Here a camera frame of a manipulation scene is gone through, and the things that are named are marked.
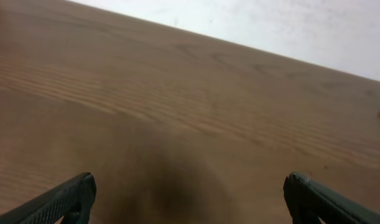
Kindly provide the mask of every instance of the white background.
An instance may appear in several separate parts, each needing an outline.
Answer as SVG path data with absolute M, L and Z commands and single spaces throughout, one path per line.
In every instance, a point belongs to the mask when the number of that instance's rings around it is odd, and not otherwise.
M 73 0 L 380 81 L 380 0 Z

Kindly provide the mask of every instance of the black object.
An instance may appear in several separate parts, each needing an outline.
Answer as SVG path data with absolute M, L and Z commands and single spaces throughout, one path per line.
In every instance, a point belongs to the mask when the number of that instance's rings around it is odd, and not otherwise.
M 96 183 L 90 173 L 80 174 L 39 197 L 0 216 L 0 224 L 61 224 L 89 222 Z
M 294 224 L 380 224 L 380 214 L 344 198 L 302 174 L 285 180 L 284 197 Z

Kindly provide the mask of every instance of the wood grain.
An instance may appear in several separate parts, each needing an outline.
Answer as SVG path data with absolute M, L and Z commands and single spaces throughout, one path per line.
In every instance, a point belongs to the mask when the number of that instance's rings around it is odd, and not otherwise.
M 90 171 L 91 223 L 290 223 L 293 170 L 380 212 L 380 83 L 58 0 L 0 1 L 0 214 Z

